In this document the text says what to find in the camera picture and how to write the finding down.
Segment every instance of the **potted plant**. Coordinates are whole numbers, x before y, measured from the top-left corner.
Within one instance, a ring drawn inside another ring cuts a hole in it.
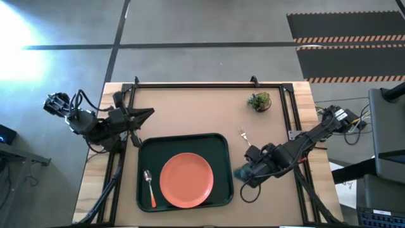
[[[266,111],[271,106],[270,94],[267,92],[252,94],[252,96],[247,99],[247,103],[258,112]]]

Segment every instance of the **metal fork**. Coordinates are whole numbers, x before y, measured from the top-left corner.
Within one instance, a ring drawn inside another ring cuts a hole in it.
[[[246,132],[244,131],[243,127],[239,126],[238,129],[239,129],[240,136],[242,136],[242,138],[244,138],[246,140],[246,142],[248,143],[249,146],[252,146],[251,143],[249,142],[249,140],[247,139]]]

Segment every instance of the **black tray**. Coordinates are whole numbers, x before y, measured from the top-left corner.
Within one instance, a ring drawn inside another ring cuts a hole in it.
[[[234,196],[234,184],[230,167],[228,143],[220,134],[198,134],[189,136],[156,137],[145,140],[139,148],[137,204],[144,212],[163,212],[183,210],[171,205],[163,196],[160,186],[160,172],[165,163],[173,156],[191,152],[203,157],[214,173],[214,186],[208,198],[199,206],[223,206]],[[151,195],[143,171],[152,173],[152,189],[157,207],[151,206]]]

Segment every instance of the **plate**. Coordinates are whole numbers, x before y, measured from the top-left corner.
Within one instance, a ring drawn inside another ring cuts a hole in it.
[[[170,158],[160,173],[160,188],[169,203],[179,208],[200,205],[209,196],[214,175],[209,163],[195,153]]]

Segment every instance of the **cardboard surface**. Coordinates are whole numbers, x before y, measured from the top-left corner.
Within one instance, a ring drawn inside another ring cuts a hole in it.
[[[272,105],[264,113],[255,112],[246,99],[257,92],[270,94]],[[138,136],[178,136],[216,132],[225,136],[229,145],[232,169],[245,164],[247,143],[239,135],[243,126],[251,144],[287,142],[287,131],[277,89],[138,89],[135,108],[154,108],[155,113],[144,123]],[[242,182],[234,179],[234,198],[225,206],[146,213],[135,199],[138,149],[131,144],[123,169],[116,225],[139,226],[264,226],[302,224],[293,172],[262,184],[261,195],[254,203],[241,200]],[[244,197],[253,199],[258,189],[245,187]]]

